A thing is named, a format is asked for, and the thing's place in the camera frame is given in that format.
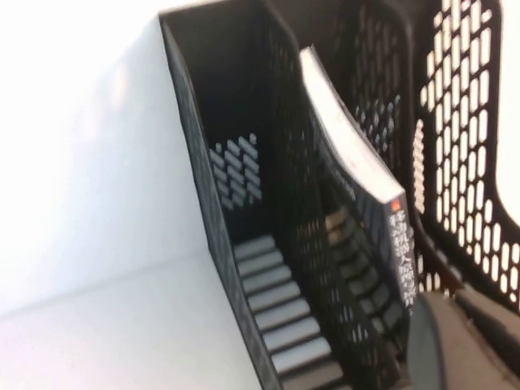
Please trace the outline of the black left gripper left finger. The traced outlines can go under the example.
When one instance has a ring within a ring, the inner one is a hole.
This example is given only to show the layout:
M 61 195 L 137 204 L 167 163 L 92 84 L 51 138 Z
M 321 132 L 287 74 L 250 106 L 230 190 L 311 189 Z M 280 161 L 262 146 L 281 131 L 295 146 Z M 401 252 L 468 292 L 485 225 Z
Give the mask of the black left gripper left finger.
M 424 293 L 414 303 L 407 351 L 413 389 L 503 389 L 504 367 L 454 302 Z

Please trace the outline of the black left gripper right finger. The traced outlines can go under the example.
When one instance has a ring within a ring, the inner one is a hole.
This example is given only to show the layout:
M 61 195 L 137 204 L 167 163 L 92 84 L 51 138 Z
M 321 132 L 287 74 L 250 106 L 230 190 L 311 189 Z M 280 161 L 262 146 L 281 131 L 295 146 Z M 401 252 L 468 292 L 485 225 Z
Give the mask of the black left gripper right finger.
M 519 317 L 478 292 L 458 291 L 456 389 L 519 388 Z

